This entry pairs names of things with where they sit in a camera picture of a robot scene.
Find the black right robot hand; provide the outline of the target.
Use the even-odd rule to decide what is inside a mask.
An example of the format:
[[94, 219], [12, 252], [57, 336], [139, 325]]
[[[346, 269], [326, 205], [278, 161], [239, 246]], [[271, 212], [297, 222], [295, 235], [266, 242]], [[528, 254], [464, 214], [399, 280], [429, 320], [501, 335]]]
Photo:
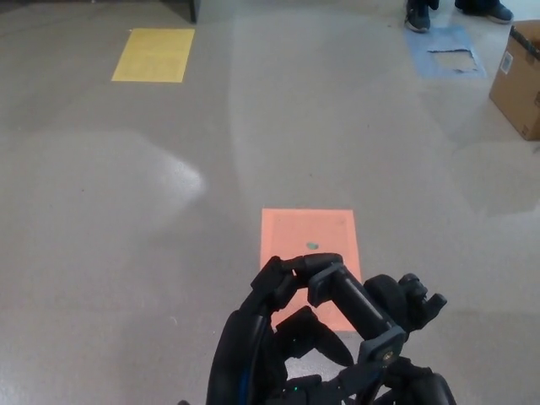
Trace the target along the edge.
[[357, 364], [330, 381], [293, 387], [283, 393], [285, 404], [454, 404], [445, 378], [430, 368], [400, 357], [388, 366]]

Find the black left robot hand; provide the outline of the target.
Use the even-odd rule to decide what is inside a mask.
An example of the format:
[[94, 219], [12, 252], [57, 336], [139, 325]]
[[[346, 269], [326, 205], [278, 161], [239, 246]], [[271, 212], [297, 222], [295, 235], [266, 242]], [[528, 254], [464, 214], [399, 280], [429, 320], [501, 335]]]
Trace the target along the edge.
[[352, 354], [338, 335], [307, 305], [277, 326], [272, 315], [284, 309], [311, 277], [343, 262], [337, 253], [284, 260], [271, 257], [251, 282], [251, 292], [225, 323], [208, 380], [208, 404], [261, 404], [284, 389], [285, 362], [315, 349], [347, 367]]

